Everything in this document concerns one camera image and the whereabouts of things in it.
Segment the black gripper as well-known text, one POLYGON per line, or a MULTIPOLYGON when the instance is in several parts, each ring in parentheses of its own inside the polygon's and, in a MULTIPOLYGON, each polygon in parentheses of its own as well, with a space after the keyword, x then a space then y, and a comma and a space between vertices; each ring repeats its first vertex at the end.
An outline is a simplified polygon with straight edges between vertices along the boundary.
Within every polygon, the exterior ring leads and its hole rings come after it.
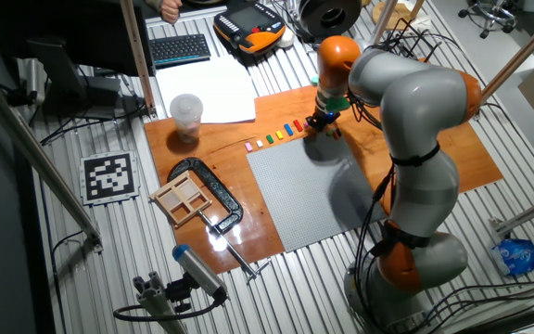
POLYGON ((306 128, 310 131, 316 132, 315 125, 322 125, 320 132, 326 132, 332 129, 332 124, 339 117, 338 111, 329 111, 320 107, 316 107, 312 116, 306 118, 306 128))

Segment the person's hand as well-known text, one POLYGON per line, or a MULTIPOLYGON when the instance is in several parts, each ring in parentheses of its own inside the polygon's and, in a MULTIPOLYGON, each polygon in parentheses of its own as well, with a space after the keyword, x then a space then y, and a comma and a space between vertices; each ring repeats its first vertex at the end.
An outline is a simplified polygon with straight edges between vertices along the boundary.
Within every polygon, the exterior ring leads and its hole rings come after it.
POLYGON ((170 24, 174 24, 180 17, 181 0, 162 0, 159 6, 161 18, 170 24))

